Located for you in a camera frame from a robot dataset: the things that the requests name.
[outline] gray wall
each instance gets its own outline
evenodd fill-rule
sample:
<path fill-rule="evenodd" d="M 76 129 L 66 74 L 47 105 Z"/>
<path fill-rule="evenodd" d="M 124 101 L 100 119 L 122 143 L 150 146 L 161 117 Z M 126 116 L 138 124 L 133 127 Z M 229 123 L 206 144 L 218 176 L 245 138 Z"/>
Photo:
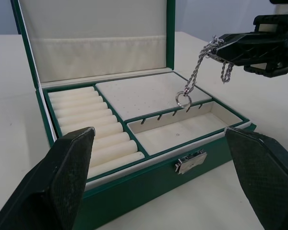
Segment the gray wall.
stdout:
<path fill-rule="evenodd" d="M 0 35 L 1 34 L 18 34 L 10 0 L 0 0 Z"/>
<path fill-rule="evenodd" d="M 273 14 L 269 0 L 176 0 L 176 31 L 205 41 L 254 30 L 257 15 Z"/>

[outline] green jewelry box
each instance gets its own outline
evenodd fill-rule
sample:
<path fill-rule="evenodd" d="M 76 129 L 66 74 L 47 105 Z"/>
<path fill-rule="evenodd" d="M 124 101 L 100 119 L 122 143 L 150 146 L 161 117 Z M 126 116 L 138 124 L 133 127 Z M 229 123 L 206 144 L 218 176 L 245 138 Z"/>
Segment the green jewelry box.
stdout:
<path fill-rule="evenodd" d="M 96 135 L 109 118 L 141 154 L 119 167 L 97 170 L 109 161 L 96 165 L 100 159 L 93 144 L 94 165 L 74 229 L 98 228 L 231 160 L 225 127 L 255 129 L 247 118 L 198 87 L 190 94 L 193 103 L 188 110 L 175 104 L 175 94 L 186 80 L 173 71 L 174 0 L 13 4 L 49 145 L 69 130 L 90 124 L 87 116 L 71 125 L 60 117 L 88 112 L 84 99 L 74 100 L 85 90 L 96 95 L 87 101 L 98 100 L 110 113 L 94 121 Z M 64 95 L 62 104 L 53 99 L 56 94 Z M 62 105 L 76 109 L 61 110 Z"/>

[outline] white table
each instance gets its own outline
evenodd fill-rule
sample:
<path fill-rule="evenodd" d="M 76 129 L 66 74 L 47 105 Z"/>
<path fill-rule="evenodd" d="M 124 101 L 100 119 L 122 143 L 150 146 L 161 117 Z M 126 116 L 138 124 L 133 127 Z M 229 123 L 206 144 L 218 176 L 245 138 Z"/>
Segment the white table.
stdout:
<path fill-rule="evenodd" d="M 176 34 L 176 71 L 189 77 L 204 41 Z M 205 59 L 198 85 L 240 111 L 288 150 L 288 75 L 268 79 L 234 68 L 223 85 L 221 65 Z M 0 35 L 0 209 L 23 176 L 47 153 L 24 45 Z M 226 163 L 108 223 L 100 230 L 262 230 L 236 176 Z"/>

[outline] jewelry box lid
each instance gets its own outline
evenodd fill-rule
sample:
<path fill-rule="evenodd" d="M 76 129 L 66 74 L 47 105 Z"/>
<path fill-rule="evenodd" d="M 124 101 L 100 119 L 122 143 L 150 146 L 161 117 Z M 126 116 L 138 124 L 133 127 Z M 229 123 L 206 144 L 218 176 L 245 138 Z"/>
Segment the jewelry box lid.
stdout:
<path fill-rule="evenodd" d="M 174 68 L 175 0 L 12 0 L 35 87 Z"/>

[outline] silver chain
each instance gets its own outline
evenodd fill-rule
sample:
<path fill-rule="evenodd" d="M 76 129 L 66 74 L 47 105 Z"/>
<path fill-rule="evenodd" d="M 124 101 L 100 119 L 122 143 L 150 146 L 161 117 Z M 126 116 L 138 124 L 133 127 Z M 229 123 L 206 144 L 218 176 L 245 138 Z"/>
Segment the silver chain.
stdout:
<path fill-rule="evenodd" d="M 201 65 L 203 59 L 204 59 L 204 57 L 209 58 L 210 54 L 213 53 L 222 44 L 224 44 L 224 40 L 219 39 L 216 35 L 214 35 L 213 40 L 211 42 L 209 42 L 209 44 L 207 44 L 203 47 L 203 49 L 200 52 L 200 55 L 198 56 L 197 65 L 196 65 L 193 73 L 191 74 L 190 78 L 188 79 L 187 84 L 185 85 L 184 91 L 180 91 L 176 94 L 176 102 L 180 107 L 186 108 L 186 107 L 191 106 L 192 100 L 188 94 L 191 93 L 195 87 L 198 69 L 200 68 L 200 65 Z M 226 64 L 227 64 L 227 62 L 223 62 L 222 71 L 221 71 L 221 80 L 222 80 L 223 84 L 230 81 L 232 68 L 234 66 L 233 64 L 229 63 L 227 70 L 225 72 Z M 179 102 L 179 96 L 180 95 L 187 97 L 189 99 L 189 103 L 188 104 L 181 104 Z"/>

